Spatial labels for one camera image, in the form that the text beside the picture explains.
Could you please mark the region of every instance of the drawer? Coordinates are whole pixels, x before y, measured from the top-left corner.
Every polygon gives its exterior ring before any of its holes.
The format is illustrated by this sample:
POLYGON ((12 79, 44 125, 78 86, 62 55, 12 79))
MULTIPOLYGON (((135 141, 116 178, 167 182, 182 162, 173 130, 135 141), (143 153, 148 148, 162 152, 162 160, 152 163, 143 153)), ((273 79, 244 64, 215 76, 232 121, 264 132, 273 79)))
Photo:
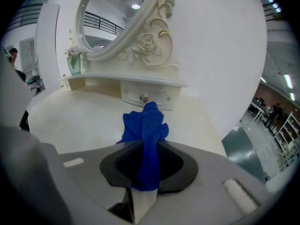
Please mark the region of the drawer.
POLYGON ((120 85, 123 101, 142 107, 146 101, 156 102, 161 110, 173 110, 181 90, 181 87, 145 82, 121 81, 120 85))

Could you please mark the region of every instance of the person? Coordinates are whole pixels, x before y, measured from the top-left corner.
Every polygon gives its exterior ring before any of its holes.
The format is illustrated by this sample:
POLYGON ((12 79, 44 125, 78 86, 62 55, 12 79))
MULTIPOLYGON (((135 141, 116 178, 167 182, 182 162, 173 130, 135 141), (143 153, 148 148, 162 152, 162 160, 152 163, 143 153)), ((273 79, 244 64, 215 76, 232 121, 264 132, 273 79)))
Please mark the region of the person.
POLYGON ((18 50, 15 47, 13 47, 9 50, 9 54, 13 57, 11 64, 15 65, 15 60, 17 58, 18 50))
MULTIPOLYGON (((8 61, 12 64, 12 66, 13 66, 13 68, 15 69, 16 73, 17 73, 17 74, 19 75, 19 77, 23 80, 23 82, 25 82, 25 81, 26 81, 26 74, 25 74, 24 72, 22 72, 22 71, 17 70, 17 69, 15 68, 14 63, 13 63, 14 58, 16 59, 16 57, 17 57, 16 54, 18 53, 18 50, 15 49, 15 48, 12 48, 12 49, 9 50, 9 53, 10 53, 10 55, 11 55, 12 57, 9 57, 9 58, 8 58, 8 61)), ((21 120, 19 126, 20 126, 20 128, 21 128, 22 130, 26 130, 26 131, 30 132, 29 124, 28 124, 28 115, 29 115, 29 113, 28 113, 27 110, 26 110, 25 113, 24 113, 24 115, 23 115, 23 117, 22 117, 22 120, 21 120)))
POLYGON ((278 116, 277 116, 277 120, 281 121, 282 117, 283 117, 283 111, 284 109, 282 109, 281 107, 279 107, 279 111, 278 111, 278 116))
POLYGON ((273 112, 270 114, 268 120, 264 123, 264 127, 268 129, 270 129, 274 119, 277 118, 280 113, 280 104, 277 103, 276 105, 271 106, 271 110, 273 112))

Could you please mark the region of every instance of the vase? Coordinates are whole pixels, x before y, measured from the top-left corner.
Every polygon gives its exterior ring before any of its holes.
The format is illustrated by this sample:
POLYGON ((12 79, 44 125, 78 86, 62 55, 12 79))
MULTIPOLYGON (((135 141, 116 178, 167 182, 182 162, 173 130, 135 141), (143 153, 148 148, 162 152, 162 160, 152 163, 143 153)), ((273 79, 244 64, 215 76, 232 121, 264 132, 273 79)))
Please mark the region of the vase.
POLYGON ((71 75, 80 74, 81 72, 80 54, 67 57, 67 65, 70 69, 71 75))

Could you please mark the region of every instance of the blue fabric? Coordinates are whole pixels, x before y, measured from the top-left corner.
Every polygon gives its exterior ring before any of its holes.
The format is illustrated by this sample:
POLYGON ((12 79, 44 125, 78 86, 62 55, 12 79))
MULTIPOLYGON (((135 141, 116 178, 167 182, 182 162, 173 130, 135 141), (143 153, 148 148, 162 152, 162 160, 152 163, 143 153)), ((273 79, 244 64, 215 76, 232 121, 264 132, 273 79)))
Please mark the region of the blue fabric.
POLYGON ((168 125, 162 124, 164 115, 158 110, 155 102, 146 104, 142 112, 132 111, 123 115, 125 130, 122 140, 124 143, 143 140, 142 164, 136 174, 139 184, 132 186, 140 191, 153 191, 159 186, 159 159, 157 141, 164 140, 169 133, 168 125))

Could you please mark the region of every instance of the mirror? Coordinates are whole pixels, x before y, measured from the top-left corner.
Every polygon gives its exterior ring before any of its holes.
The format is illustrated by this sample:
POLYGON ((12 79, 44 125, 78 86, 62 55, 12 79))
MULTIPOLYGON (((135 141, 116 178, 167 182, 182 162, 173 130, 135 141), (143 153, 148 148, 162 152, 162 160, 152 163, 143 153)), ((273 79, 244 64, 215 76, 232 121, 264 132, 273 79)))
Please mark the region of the mirror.
POLYGON ((81 37, 85 45, 100 51, 116 39, 136 13, 144 0, 89 0, 83 17, 81 37))

